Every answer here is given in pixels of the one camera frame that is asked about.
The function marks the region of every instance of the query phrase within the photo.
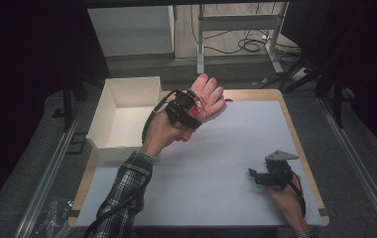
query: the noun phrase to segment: gray floor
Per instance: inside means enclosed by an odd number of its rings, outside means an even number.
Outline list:
[[[114,77],[158,75],[164,90],[185,88],[196,75],[194,60],[157,57],[153,60],[144,58],[143,61],[141,63],[138,58],[108,59]],[[278,77],[268,59],[262,57],[208,59],[205,68],[208,74],[216,76],[227,89],[258,88],[264,77]],[[267,88],[276,88],[279,83],[280,81],[275,81]],[[325,114],[314,97],[314,86],[315,81],[311,81],[291,93],[285,93],[284,98],[330,217],[328,226],[318,229],[320,237],[377,237],[377,211],[330,129]],[[83,103],[83,114],[75,130],[76,141],[81,136],[78,133],[87,133],[100,95],[98,88],[89,84],[85,87],[89,91],[89,98]],[[62,137],[63,119],[52,117],[57,108],[62,108],[62,102],[61,93],[47,99],[45,115],[34,138],[0,190],[0,237],[12,237],[15,234],[41,174]],[[343,122],[351,142],[377,184],[377,139],[347,103],[343,105]],[[86,143],[82,151],[79,150],[79,144],[68,146],[68,153],[36,221],[36,227],[46,219],[52,198],[58,196],[74,199],[91,148]],[[77,229],[72,236],[81,237],[82,232],[83,229]],[[256,234],[254,230],[244,232],[232,237],[250,237]],[[287,237],[289,234],[289,229],[281,228],[279,237]]]

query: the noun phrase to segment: table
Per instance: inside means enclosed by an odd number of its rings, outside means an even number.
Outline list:
[[[317,208],[320,211],[324,210],[324,204],[321,200],[321,197],[318,192],[318,188],[315,184],[313,173],[310,169],[310,166],[308,164],[306,155],[303,151],[303,148],[301,146],[300,140],[298,138],[298,135],[296,133],[295,127],[293,125],[293,122],[291,120],[290,114],[288,112],[287,106],[285,104],[285,101],[283,99],[283,96],[281,92],[277,89],[242,89],[242,90],[225,90],[224,91],[225,98],[230,98],[234,101],[278,101],[281,109],[283,111],[283,114],[285,116],[285,120],[287,122],[287,125],[289,127],[289,130],[291,132],[291,136],[293,139],[293,142],[295,144],[296,150],[298,152],[298,156],[300,157],[301,164],[304,168],[304,171],[307,176],[307,180],[310,184],[310,187],[312,189],[314,199],[317,205]],[[96,165],[98,163],[98,157],[95,153],[91,153],[90,158],[88,160],[86,170],[84,172],[84,175],[82,177],[79,190],[77,192],[77,195],[74,200],[73,208],[74,211],[72,215],[74,216],[69,218],[69,224],[71,226],[76,225],[77,221],[77,212],[82,209],[83,202],[86,198],[86,195],[88,193],[90,183],[92,181]],[[322,215],[322,225],[325,226],[328,224],[328,216]]]

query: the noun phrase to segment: metal leg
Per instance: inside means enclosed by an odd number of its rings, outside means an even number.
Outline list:
[[[273,65],[273,68],[275,69],[276,74],[284,73],[284,70],[282,69],[282,66],[278,61],[278,58],[276,57],[275,45],[276,41],[278,41],[279,33],[281,32],[282,23],[284,21],[285,12],[287,10],[287,5],[287,2],[282,3],[281,10],[279,11],[278,18],[276,20],[272,39],[270,41],[270,44],[266,44],[266,51],[269,55],[269,59]]]
[[[198,5],[197,73],[204,73],[203,54],[203,7]]]

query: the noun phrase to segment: transparent plastic object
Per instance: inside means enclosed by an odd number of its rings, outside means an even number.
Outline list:
[[[32,234],[32,238],[66,238],[73,230],[67,223],[73,202],[53,197],[49,203],[49,213],[42,224]]]

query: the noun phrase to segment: shirt cuff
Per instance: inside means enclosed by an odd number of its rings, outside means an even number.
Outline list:
[[[309,230],[301,233],[291,235],[290,238],[317,238],[318,233],[316,230]]]

